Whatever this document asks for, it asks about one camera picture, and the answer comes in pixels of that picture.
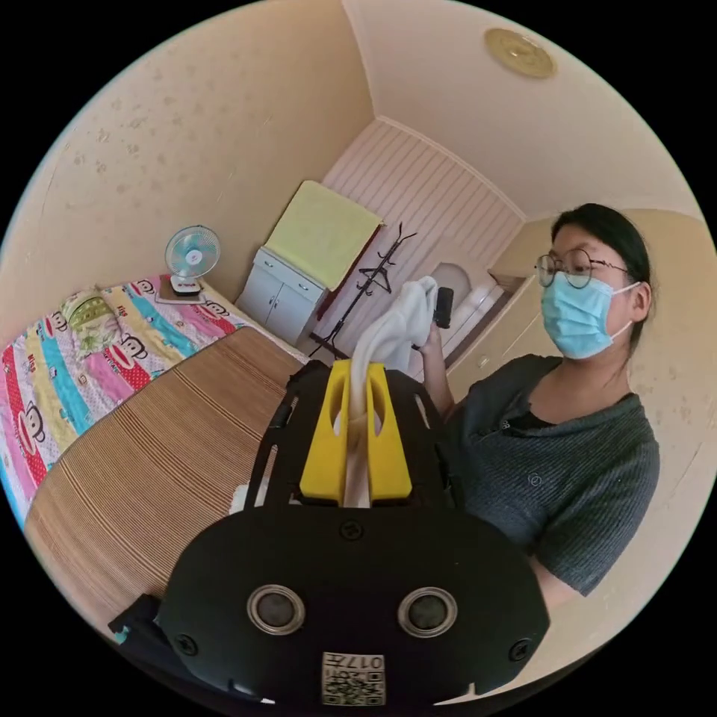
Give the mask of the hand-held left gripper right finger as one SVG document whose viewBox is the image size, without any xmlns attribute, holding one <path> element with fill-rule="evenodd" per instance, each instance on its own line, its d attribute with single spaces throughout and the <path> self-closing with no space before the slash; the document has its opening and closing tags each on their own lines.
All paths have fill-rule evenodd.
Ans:
<svg viewBox="0 0 717 717">
<path fill-rule="evenodd" d="M 367 370 L 367 484 L 371 501 L 406 501 L 412 481 L 383 364 Z"/>
</svg>

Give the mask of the person's right hand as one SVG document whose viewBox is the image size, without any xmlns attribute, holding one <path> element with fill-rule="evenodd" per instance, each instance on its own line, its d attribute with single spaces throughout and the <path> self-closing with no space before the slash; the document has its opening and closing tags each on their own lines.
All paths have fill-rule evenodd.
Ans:
<svg viewBox="0 0 717 717">
<path fill-rule="evenodd" d="M 421 346 L 413 345 L 413 350 L 420 354 L 423 365 L 423 383 L 428 388 L 430 385 L 445 383 L 447 380 L 447 369 L 443 355 L 441 330 L 435 322 L 432 322 L 429 334 Z"/>
</svg>

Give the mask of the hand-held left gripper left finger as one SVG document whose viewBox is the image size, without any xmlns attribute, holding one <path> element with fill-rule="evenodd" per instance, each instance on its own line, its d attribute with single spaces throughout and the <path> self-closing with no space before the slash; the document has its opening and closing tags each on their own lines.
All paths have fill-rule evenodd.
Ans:
<svg viewBox="0 0 717 717">
<path fill-rule="evenodd" d="M 350 403 L 350 361 L 331 367 L 299 482 L 305 500 L 342 500 L 345 493 Z"/>
</svg>

